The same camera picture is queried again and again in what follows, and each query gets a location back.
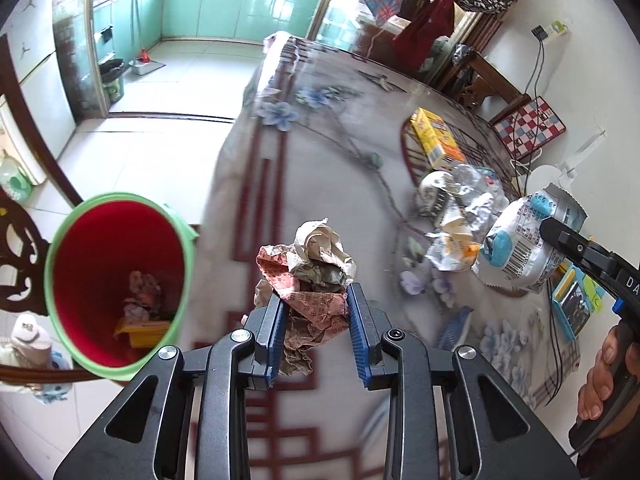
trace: tiled floor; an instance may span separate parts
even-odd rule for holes
[[[189,224],[197,224],[231,126],[170,119],[85,121],[59,164],[84,199],[107,191],[141,194],[168,204]],[[71,211],[50,182],[35,189],[27,206],[57,215]]]
[[[231,126],[169,119],[85,121],[59,162],[83,198],[110,190],[133,192],[169,204],[188,223],[199,223],[216,158]],[[27,206],[47,240],[70,211],[49,183],[36,189]],[[0,310],[0,336],[7,335],[14,322],[14,314]],[[56,338],[49,320],[40,322]],[[57,341],[54,346],[62,349]],[[30,395],[0,394],[0,421],[25,459],[50,480],[119,391],[107,380],[76,384],[66,401],[47,406]]]
[[[124,97],[112,112],[172,112],[235,119],[262,46],[225,41],[164,41],[149,52],[165,66],[125,73]]]

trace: crumpled red printed paper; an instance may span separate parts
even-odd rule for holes
[[[306,352],[349,327],[345,288],[356,264],[327,221],[302,224],[292,245],[264,246],[256,257],[265,279],[255,287],[255,306],[268,304],[273,290],[290,306],[280,365],[285,375],[311,373]]]

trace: glass door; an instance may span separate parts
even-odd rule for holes
[[[438,54],[426,60],[420,70],[423,73],[421,79],[424,81],[431,79],[442,68],[455,44],[464,40],[478,19],[476,12],[465,12],[458,6],[455,6],[455,10],[453,34],[447,41],[439,43]],[[408,20],[394,16],[381,27],[377,27],[364,0],[321,0],[308,36],[319,43],[353,51],[358,40],[361,44],[362,42],[371,43],[372,38],[367,36],[367,34],[370,35],[371,30],[383,29],[397,35],[408,24]]]

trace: plastic bottle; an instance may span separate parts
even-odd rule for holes
[[[24,204],[31,196],[33,186],[17,160],[7,155],[5,150],[0,154],[0,185],[5,193],[18,204]]]

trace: table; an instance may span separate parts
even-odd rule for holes
[[[393,91],[380,85],[381,76]],[[286,111],[280,122],[286,131],[264,125],[257,114],[276,102],[289,103],[279,105]],[[401,288],[409,238],[425,248],[420,233],[431,229],[412,213],[415,186],[400,136],[417,107],[462,132],[479,160],[490,158],[487,163],[509,186],[508,154],[491,127],[439,92],[355,54],[284,33],[268,38],[242,113],[218,157],[183,349],[216,341],[252,309],[260,246],[292,243],[305,221],[328,218],[358,265],[356,280],[369,304],[385,310],[392,324],[435,345],[449,319],[470,306],[466,341],[492,355],[497,349],[490,348],[490,336],[502,334],[503,372],[532,406],[546,401],[551,386],[544,294],[507,298],[470,271],[444,276],[456,290],[451,309],[427,276],[424,294],[409,296]],[[507,191],[514,197],[513,189]],[[540,320],[537,335],[532,316]],[[573,365],[577,348],[561,343],[566,363]],[[364,390],[347,332],[314,350],[312,359],[311,375],[251,395],[252,478],[382,478],[386,393]]]

